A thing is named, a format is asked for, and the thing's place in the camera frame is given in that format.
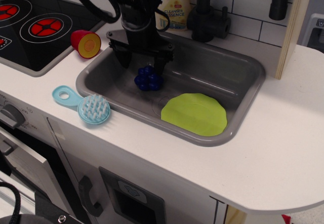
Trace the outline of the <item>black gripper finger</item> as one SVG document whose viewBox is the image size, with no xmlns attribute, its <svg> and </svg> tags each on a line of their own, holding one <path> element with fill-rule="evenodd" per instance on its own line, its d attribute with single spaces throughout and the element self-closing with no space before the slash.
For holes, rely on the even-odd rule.
<svg viewBox="0 0 324 224">
<path fill-rule="evenodd" d="M 132 51 L 126 48 L 114 48 L 115 56 L 123 68 L 128 68 L 132 60 Z"/>
<path fill-rule="evenodd" d="M 156 56 L 154 58 L 154 71 L 157 75 L 161 76 L 163 74 L 165 65 L 168 63 L 166 57 Z"/>
</svg>

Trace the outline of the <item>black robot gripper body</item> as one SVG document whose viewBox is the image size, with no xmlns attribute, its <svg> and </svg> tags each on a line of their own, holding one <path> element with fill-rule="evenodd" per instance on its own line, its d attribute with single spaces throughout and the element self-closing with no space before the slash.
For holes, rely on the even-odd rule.
<svg viewBox="0 0 324 224">
<path fill-rule="evenodd" d="M 126 48 L 132 54 L 141 54 L 155 58 L 166 57 L 168 61 L 174 59 L 174 47 L 165 40 L 155 28 L 155 17 L 140 17 L 136 14 L 121 16 L 122 29 L 110 30 L 106 33 L 110 39 L 110 47 Z"/>
</svg>

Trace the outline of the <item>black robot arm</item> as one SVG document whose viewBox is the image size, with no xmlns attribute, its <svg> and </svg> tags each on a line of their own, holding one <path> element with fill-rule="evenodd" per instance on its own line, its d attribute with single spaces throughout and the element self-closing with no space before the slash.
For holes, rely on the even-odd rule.
<svg viewBox="0 0 324 224">
<path fill-rule="evenodd" d="M 174 58 L 174 46 L 157 29 L 156 14 L 161 14 L 161 0 L 109 0 L 121 16 L 122 29 L 109 31 L 110 47 L 124 68 L 128 68 L 134 53 L 154 58 L 154 71 L 162 75 L 165 65 Z"/>
</svg>

